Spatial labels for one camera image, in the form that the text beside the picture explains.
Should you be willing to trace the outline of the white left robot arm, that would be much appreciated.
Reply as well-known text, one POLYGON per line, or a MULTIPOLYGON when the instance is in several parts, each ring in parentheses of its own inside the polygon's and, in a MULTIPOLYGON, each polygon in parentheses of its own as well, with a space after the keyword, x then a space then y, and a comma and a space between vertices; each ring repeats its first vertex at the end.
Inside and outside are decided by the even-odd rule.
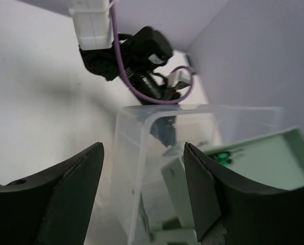
POLYGON ((190 66, 169 75, 155 72, 174 50, 158 30, 146 26, 136 34, 118 32, 115 1, 68 1, 85 68, 106 81, 120 78, 142 105, 175 105, 194 85, 190 66))

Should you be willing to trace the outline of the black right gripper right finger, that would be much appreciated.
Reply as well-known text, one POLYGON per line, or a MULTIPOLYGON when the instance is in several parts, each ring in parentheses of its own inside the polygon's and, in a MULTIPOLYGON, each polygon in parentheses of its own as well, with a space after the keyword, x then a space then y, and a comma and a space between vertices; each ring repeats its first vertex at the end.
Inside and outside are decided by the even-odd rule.
POLYGON ((304 244, 304 187, 283 190, 253 181, 190 143, 183 156, 198 241, 304 244))

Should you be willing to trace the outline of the green plastic toolbox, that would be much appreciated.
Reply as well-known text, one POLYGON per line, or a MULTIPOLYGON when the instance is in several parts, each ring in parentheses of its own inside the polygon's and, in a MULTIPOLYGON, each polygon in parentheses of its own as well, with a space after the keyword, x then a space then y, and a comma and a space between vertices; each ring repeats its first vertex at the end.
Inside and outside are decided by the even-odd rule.
POLYGON ((128 244, 304 244, 304 135, 276 107, 132 106, 112 203, 128 244))

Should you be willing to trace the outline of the small green black precision screwdriver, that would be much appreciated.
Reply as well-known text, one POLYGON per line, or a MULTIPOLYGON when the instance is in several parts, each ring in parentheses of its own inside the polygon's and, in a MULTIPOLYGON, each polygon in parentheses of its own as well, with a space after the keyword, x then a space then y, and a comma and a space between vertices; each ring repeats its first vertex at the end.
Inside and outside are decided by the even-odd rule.
POLYGON ((208 156, 214 160, 215 162, 221 164, 222 166, 230 166, 233 163, 233 155, 237 154, 238 152, 241 152, 242 149, 238 149, 235 151, 223 151, 223 152, 215 152, 212 154, 209 154, 208 156))

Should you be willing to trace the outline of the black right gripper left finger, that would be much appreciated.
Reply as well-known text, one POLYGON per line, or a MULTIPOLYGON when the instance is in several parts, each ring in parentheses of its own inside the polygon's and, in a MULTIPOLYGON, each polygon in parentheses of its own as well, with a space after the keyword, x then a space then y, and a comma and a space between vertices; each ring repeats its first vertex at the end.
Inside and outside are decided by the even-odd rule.
POLYGON ((0 185, 0 244, 84 244, 104 161, 97 142, 0 185))

